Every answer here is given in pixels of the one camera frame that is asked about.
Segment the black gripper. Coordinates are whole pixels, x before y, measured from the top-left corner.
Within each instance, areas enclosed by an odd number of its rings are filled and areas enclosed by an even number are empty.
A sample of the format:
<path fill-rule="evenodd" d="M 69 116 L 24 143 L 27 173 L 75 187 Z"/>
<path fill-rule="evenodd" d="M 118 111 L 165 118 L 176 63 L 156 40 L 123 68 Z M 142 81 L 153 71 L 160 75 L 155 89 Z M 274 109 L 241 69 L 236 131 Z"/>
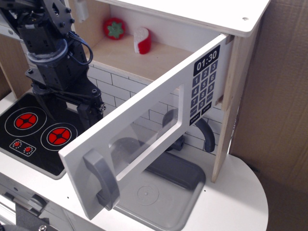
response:
<path fill-rule="evenodd" d="M 46 115 L 55 120 L 67 108 L 77 106 L 79 119 L 88 130 L 103 118 L 101 91 L 87 77 L 89 61 L 79 39 L 59 39 L 50 45 L 28 44 L 27 57 L 37 67 L 27 71 L 33 93 Z"/>

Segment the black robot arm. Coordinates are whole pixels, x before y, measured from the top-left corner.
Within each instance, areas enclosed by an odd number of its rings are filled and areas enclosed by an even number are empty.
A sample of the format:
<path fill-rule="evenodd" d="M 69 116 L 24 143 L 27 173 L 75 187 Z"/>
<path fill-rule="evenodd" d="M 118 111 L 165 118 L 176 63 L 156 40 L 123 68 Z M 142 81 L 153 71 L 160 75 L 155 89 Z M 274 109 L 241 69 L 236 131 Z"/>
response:
<path fill-rule="evenodd" d="M 59 0 L 3 0 L 0 13 L 22 39 L 36 68 L 26 71 L 48 117 L 59 119 L 73 104 L 85 129 L 103 118 L 101 91 L 88 79 L 93 53 L 71 26 L 71 9 Z"/>

